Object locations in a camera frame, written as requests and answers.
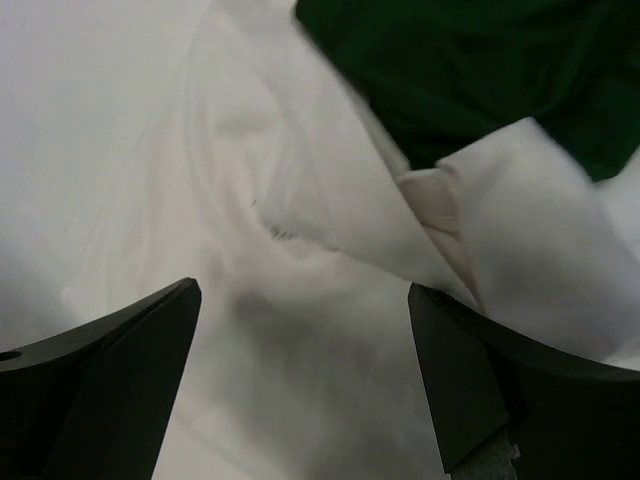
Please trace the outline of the white green raglan t-shirt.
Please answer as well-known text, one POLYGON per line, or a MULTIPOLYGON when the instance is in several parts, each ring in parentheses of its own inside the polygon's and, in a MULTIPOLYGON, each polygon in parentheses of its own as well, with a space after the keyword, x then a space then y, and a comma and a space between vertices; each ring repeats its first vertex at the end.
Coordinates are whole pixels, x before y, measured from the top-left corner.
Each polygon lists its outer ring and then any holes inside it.
POLYGON ((442 479, 407 296, 639 368, 639 143, 413 167, 292 1, 1 5, 1 346, 203 294, 158 479, 442 479))

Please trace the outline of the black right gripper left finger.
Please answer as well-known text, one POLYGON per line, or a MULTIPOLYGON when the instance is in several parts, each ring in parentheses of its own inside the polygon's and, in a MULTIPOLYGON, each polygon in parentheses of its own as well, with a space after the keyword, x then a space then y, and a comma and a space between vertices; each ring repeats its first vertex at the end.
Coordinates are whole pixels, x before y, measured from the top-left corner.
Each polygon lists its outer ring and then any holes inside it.
POLYGON ((1 355, 4 479, 149 479, 202 294, 182 279, 120 311, 1 355))

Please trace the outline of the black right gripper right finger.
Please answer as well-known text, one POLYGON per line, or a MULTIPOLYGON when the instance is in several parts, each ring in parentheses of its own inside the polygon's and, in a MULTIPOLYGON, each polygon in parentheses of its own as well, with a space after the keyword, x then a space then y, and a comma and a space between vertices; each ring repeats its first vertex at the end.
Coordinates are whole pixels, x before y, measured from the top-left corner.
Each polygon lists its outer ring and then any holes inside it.
POLYGON ((454 479, 635 479, 639 375, 559 351, 413 285, 410 320, 454 479))

